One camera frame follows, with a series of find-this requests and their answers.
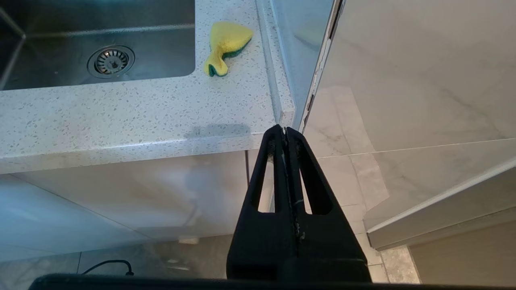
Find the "glossy cabinet door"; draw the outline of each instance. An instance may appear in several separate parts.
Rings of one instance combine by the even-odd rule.
[[[73,202],[0,175],[0,261],[141,243],[147,237]]]
[[[153,240],[232,234],[244,151],[16,174]]]

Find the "kitchen counter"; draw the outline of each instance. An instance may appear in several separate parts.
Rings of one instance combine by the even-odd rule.
[[[258,148],[263,133],[289,125],[294,112],[279,45],[270,43],[277,38],[266,31],[274,26],[259,19],[264,1],[257,12],[250,0],[197,0],[190,75],[0,91],[0,174]],[[217,21],[254,36],[226,59],[227,76],[208,77],[202,68]]]

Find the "stainless steel sink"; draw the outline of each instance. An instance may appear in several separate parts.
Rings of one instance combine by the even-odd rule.
[[[188,75],[194,2],[0,0],[0,89]]]

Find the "yellow sponge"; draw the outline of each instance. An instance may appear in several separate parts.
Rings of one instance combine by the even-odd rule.
[[[212,53],[204,63],[204,72],[209,76],[225,76],[228,74],[226,57],[237,56],[253,37],[253,31],[249,28],[232,23],[216,22],[212,26],[209,37],[209,46]]]

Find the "drain strainer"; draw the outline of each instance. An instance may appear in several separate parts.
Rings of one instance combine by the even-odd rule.
[[[112,78],[126,73],[134,63],[134,53],[126,46],[113,45],[95,52],[88,60],[88,71],[99,78]]]

